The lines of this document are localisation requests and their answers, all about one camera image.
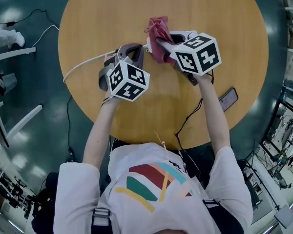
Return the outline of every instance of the dark green floor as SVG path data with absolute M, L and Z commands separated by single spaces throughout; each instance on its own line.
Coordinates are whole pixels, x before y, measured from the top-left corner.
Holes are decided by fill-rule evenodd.
M 52 20 L 60 24 L 67 1 L 0 0 L 0 21 L 17 21 L 34 9 L 40 8 L 47 9 Z M 258 143 L 262 138 L 280 93 L 286 66 L 287 26 L 282 0 L 256 1 L 269 36 L 269 66 L 256 104 L 231 130 L 231 142 L 237 158 L 246 157 L 253 148 L 253 140 Z M 25 47 L 31 47 L 50 25 L 52 23 L 47 20 L 45 14 L 36 12 L 29 19 L 7 29 L 20 31 L 26 40 Z M 6 51 L 7 48 L 0 48 L 0 53 Z M 68 156 L 66 103 L 70 94 L 62 83 L 57 30 L 52 28 L 44 35 L 37 45 L 36 54 L 0 61 L 0 72 L 15 73 L 18 79 L 18 85 L 13 91 L 4 97 L 0 96 L 0 101 L 5 103 L 0 108 L 0 115 L 7 130 L 35 106 L 43 105 L 43 110 L 14 137 L 10 148 L 7 149 L 12 160 L 18 156 L 25 161 L 20 173 L 28 186 L 38 191 L 45 176 L 49 172 L 58 171 L 59 165 Z M 77 161 L 81 161 L 92 122 L 74 100 L 71 101 L 69 111 L 72 124 L 71 146 Z M 190 154 L 196 156 L 204 150 L 205 147 L 191 149 Z M 106 169 L 107 159 L 105 161 L 102 170 Z

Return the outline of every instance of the white cube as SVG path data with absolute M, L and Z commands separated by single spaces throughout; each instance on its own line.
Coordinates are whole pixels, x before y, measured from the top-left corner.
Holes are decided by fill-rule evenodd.
M 109 87 L 113 96 L 135 101 L 147 89 L 150 74 L 121 60 L 107 73 Z
M 177 45 L 173 54 L 181 70 L 200 76 L 221 64 L 216 39 L 205 33 Z

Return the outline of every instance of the white cable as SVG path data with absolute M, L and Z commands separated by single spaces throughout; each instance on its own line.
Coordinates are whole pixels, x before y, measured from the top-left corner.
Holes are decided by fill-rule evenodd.
M 52 27 L 55 27 L 58 31 L 59 31 L 59 29 L 58 29 L 58 27 L 57 26 L 55 26 L 55 25 L 51 25 L 49 28 L 47 28 L 44 32 L 43 32 L 43 34 L 40 36 L 40 38 L 39 38 L 39 40 L 32 46 L 32 48 L 33 47 L 35 47 L 35 45 L 41 40 L 41 38 L 42 38 L 42 36 L 45 34 L 45 32 L 47 32 L 50 28 L 52 28 Z
M 143 45 L 143 47 L 144 48 L 148 48 L 149 46 L 148 46 L 148 44 L 146 44 L 146 45 Z M 63 82 L 65 83 L 65 80 L 67 79 L 67 77 L 75 70 L 75 69 L 77 69 L 77 68 L 79 68 L 80 66 L 82 66 L 82 65 L 84 65 L 84 64 L 86 64 L 86 63 L 88 63 L 88 62 L 90 62 L 90 61 L 92 61 L 92 60 L 95 60 L 95 59 L 98 59 L 98 58 L 101 58 L 101 57 L 104 57 L 104 56 L 107 56 L 107 55 L 110 55 L 110 54 L 114 54 L 115 53 L 115 51 L 110 51 L 110 52 L 107 52 L 107 53 L 105 53 L 105 54 L 103 54 L 103 55 L 99 55 L 99 56 L 97 56 L 97 57 L 93 57 L 93 58 L 91 58 L 91 59 L 89 59 L 89 60 L 85 60 L 84 62 L 82 62 L 82 63 L 80 63 L 80 64 L 78 64 L 77 66 L 75 66 L 75 67 L 73 67 L 65 76 L 64 76 L 64 78 L 63 78 Z

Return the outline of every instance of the red towel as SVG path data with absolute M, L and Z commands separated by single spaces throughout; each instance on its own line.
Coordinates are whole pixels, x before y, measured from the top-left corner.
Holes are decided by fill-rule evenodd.
M 158 44 L 156 38 L 162 38 L 166 41 L 173 42 L 167 27 L 168 17 L 150 18 L 148 28 L 145 32 L 149 34 L 152 54 L 158 63 L 174 63 L 176 60 L 169 57 L 161 45 Z

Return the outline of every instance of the forearm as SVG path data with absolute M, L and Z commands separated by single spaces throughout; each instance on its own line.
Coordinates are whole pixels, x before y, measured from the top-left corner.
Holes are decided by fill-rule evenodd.
M 86 143 L 83 163 L 92 164 L 98 169 L 100 168 L 107 149 L 111 125 L 117 106 L 118 101 L 113 99 L 104 103 L 101 107 Z
M 229 127 L 209 77 L 198 78 L 207 128 L 215 155 L 224 146 L 230 146 Z

